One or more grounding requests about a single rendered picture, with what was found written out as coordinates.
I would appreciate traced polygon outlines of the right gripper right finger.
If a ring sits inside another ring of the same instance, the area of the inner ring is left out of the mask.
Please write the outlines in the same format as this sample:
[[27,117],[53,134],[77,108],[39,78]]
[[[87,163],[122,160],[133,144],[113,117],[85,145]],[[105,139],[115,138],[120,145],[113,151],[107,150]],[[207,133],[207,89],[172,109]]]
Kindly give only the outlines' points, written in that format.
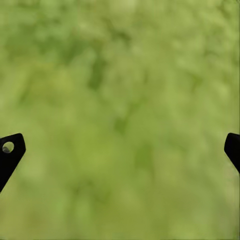
[[229,133],[227,135],[224,151],[240,173],[240,135]]

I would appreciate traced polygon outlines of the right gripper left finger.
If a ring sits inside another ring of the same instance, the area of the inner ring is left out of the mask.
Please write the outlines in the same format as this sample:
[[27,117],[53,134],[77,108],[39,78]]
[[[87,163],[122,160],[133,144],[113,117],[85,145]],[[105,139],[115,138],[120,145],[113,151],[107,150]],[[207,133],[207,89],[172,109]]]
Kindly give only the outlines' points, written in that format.
[[0,138],[0,193],[26,152],[22,133]]

